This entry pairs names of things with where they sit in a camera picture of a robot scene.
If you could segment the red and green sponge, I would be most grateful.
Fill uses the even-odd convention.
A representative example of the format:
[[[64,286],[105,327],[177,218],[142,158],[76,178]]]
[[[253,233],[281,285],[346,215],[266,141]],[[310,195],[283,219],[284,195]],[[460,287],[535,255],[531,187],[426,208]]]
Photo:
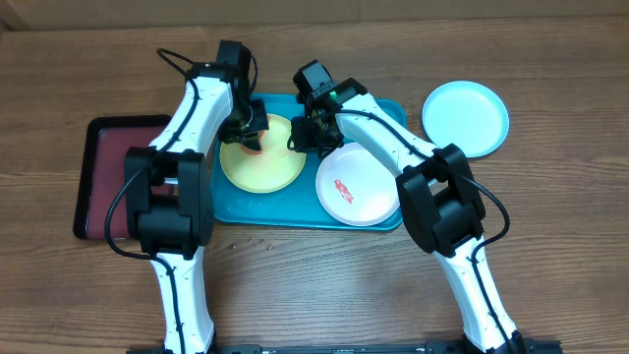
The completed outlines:
[[[241,150],[252,155],[262,153],[261,138],[265,133],[266,130],[260,130],[245,134],[241,140]]]

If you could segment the yellow-green plate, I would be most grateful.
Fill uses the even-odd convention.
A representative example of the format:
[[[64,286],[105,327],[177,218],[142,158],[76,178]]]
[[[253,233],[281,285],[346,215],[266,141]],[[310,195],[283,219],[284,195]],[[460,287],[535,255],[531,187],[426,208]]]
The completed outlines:
[[[246,192],[266,194],[291,184],[302,172],[307,155],[287,148],[291,122],[282,116],[268,114],[269,129],[258,142],[261,151],[254,152],[238,144],[222,143],[219,151],[221,168],[228,180]]]

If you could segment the white plate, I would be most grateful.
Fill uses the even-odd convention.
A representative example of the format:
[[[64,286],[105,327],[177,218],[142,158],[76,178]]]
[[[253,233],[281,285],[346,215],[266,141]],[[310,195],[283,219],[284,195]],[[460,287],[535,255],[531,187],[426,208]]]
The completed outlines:
[[[321,162],[315,191],[323,209],[349,226],[376,226],[400,207],[394,176],[358,143],[335,150]]]

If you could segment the light blue plate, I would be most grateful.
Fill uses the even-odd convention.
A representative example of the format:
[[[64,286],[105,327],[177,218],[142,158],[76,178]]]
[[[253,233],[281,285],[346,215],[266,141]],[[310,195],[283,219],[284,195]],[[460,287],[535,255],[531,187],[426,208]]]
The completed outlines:
[[[441,85],[428,96],[422,124],[439,148],[454,144],[468,158],[481,158],[505,142],[510,117],[503,100],[490,88],[455,81]]]

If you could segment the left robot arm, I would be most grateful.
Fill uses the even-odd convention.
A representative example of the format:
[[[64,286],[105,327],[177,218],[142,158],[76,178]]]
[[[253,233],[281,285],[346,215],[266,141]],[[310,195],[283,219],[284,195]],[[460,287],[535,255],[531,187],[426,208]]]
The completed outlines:
[[[203,277],[204,248],[214,222],[206,155],[215,142],[259,151],[268,129],[264,104],[252,93],[257,62],[240,41],[223,40],[212,62],[183,70],[185,93],[162,133],[125,156],[125,183],[107,211],[104,234],[119,204],[141,244],[139,260],[152,265],[160,288],[166,332],[162,353],[207,353],[214,323]]]

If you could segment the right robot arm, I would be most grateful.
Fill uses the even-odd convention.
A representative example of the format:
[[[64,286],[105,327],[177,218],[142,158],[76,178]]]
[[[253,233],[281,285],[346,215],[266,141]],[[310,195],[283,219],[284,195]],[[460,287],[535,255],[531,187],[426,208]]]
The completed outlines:
[[[463,151],[417,137],[384,112],[363,85],[353,78],[333,80],[316,60],[300,68],[293,82],[306,114],[293,123],[289,148],[321,157],[344,139],[365,148],[394,176],[408,233],[445,272],[461,311],[467,352],[526,352],[486,259],[482,198],[499,200],[475,181]]]

